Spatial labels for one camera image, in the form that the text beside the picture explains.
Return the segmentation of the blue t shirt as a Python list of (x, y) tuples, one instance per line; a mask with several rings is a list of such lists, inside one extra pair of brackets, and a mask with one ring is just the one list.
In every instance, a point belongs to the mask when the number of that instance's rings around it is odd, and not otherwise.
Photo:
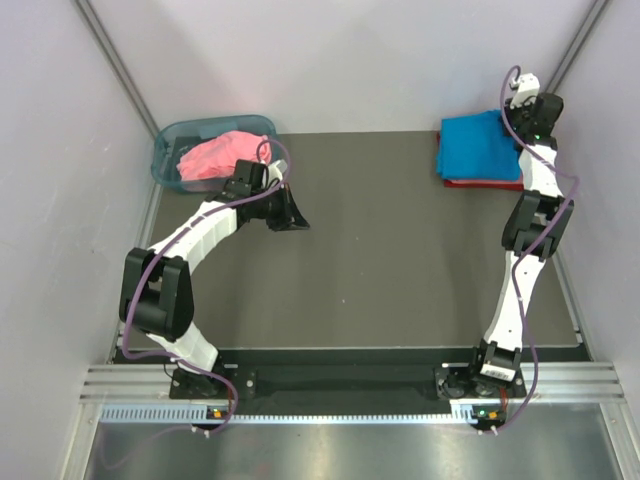
[(436, 172), (444, 180), (515, 182), (520, 178), (515, 142), (504, 133), (499, 109), (441, 121)]

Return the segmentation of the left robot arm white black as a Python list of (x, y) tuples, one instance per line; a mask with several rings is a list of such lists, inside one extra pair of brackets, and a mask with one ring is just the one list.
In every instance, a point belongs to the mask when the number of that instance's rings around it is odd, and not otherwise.
[(169, 358), (192, 374), (205, 396), (226, 387), (227, 374), (216, 366), (219, 352), (195, 325), (191, 276), (203, 260), (246, 223), (257, 219), (274, 232), (307, 230), (286, 182), (288, 164), (240, 160), (221, 189), (210, 192), (198, 209), (170, 236), (125, 258), (119, 317), (159, 344)]

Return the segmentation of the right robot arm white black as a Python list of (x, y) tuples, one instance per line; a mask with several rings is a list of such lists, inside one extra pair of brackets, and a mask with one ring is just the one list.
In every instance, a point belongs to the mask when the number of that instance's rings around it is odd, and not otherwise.
[(516, 381), (522, 351), (521, 316), (546, 262), (555, 254), (573, 213), (556, 179), (557, 141), (552, 131), (564, 108), (563, 99), (541, 93), (520, 105), (508, 101), (505, 131), (518, 137), (516, 148), (523, 191), (507, 220), (501, 245), (505, 274), (492, 322), (481, 340), (466, 380), (476, 394), (487, 396)]

